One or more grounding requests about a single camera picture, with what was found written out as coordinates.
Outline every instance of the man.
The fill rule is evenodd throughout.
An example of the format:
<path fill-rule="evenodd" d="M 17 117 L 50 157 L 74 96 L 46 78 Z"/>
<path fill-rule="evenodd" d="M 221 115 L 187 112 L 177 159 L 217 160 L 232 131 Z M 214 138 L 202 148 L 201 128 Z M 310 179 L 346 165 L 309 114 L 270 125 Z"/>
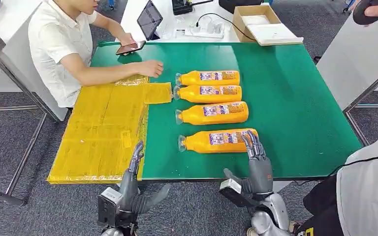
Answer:
<path fill-rule="evenodd" d="M 365 15 L 378 16 L 378 6 L 368 7 Z M 378 157 L 378 140 L 353 153 L 346 164 L 372 157 Z M 304 206 L 314 216 L 296 225 L 296 236 L 378 235 L 378 159 L 341 168 L 311 190 Z"/>
<path fill-rule="evenodd" d="M 157 78 L 163 64 L 150 60 L 112 67 L 89 67 L 89 24 L 108 30 L 121 44 L 135 43 L 121 25 L 97 13 L 99 0 L 44 0 L 31 18 L 31 56 L 59 107 L 73 107 L 81 86 L 108 84 L 135 74 Z"/>

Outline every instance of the cardboard sheet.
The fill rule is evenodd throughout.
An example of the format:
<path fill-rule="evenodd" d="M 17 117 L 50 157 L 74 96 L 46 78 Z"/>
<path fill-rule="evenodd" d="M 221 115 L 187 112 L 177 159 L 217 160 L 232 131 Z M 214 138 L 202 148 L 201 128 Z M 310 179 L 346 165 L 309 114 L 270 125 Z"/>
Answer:
<path fill-rule="evenodd" d="M 171 85 L 132 76 L 115 84 L 83 87 L 63 135 L 51 184 L 119 182 L 135 145 L 146 143 L 149 103 L 170 102 Z M 141 178 L 144 158 L 140 162 Z"/>
<path fill-rule="evenodd" d="M 172 101 L 172 85 L 168 83 L 149 83 L 144 85 L 146 104 L 168 103 Z"/>

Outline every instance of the orange juice bottle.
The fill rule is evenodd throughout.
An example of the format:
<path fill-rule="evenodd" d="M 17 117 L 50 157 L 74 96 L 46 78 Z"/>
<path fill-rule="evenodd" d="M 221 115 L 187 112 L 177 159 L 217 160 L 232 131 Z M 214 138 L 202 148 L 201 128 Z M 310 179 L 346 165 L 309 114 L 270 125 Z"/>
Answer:
<path fill-rule="evenodd" d="M 241 135 L 248 136 L 248 130 L 258 135 L 255 129 L 200 131 L 188 137 L 180 135 L 178 139 L 179 151 L 193 150 L 199 153 L 245 152 L 246 145 Z"/>
<path fill-rule="evenodd" d="M 189 85 L 173 89 L 174 99 L 185 99 L 195 103 L 220 103 L 241 101 L 241 87 L 239 85 Z"/>
<path fill-rule="evenodd" d="M 236 70 L 192 71 L 176 74 L 176 85 L 240 85 L 240 72 Z"/>
<path fill-rule="evenodd" d="M 249 118 L 245 102 L 226 102 L 210 105 L 196 105 L 187 110 L 176 110 L 176 123 L 193 125 L 241 123 Z"/>

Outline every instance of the floor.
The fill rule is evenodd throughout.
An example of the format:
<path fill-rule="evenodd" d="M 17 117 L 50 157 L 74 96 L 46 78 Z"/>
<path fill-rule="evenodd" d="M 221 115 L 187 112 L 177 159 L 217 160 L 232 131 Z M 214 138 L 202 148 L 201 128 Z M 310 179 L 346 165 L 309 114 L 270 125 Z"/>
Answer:
<path fill-rule="evenodd" d="M 111 12 L 102 3 L 101 12 L 120 20 L 125 2 L 117 1 Z M 341 0 L 275 0 L 273 9 L 304 44 L 311 57 L 322 55 L 347 15 Z M 94 42 L 113 38 L 92 28 Z M 378 92 L 367 102 L 378 101 Z M 17 93 L 0 93 L 0 106 L 28 105 Z M 0 113 L 0 191 L 5 191 L 29 142 L 41 113 L 39 111 Z M 353 115 L 370 142 L 378 139 L 378 109 L 356 109 Z M 27 199 L 26 206 L 0 202 L 0 236 L 99 235 L 96 223 L 97 195 L 108 185 L 50 185 L 45 180 L 58 150 L 66 122 L 52 123 L 48 118 L 38 137 L 14 195 Z M 141 236 L 242 236 L 249 227 L 250 213 L 237 208 L 218 192 L 217 182 L 179 182 L 172 184 L 168 198 L 150 212 L 139 216 Z M 303 221 L 310 215 L 302 198 L 314 182 L 288 185 L 282 194 L 291 220 Z M 162 184 L 143 187 L 146 194 Z"/>

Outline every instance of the robotic hand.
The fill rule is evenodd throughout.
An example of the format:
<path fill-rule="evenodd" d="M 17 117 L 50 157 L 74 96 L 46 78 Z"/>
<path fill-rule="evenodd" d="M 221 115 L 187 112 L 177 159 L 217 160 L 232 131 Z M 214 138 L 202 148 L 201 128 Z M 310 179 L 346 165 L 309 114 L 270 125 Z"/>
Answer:
<path fill-rule="evenodd" d="M 149 211 L 167 197 L 170 184 L 151 197 L 140 195 L 138 189 L 138 166 L 143 142 L 134 149 L 128 169 L 124 172 L 119 191 L 110 187 L 98 196 L 98 223 L 104 226 L 102 236 L 134 236 L 137 230 L 137 216 Z"/>
<path fill-rule="evenodd" d="M 249 155 L 250 177 L 239 179 L 224 169 L 228 180 L 221 183 L 220 192 L 238 207 L 255 207 L 252 226 L 259 236 L 290 236 L 286 205 L 279 194 L 273 193 L 272 165 L 263 145 L 251 131 L 242 138 Z M 251 199 L 241 192 L 252 195 Z"/>

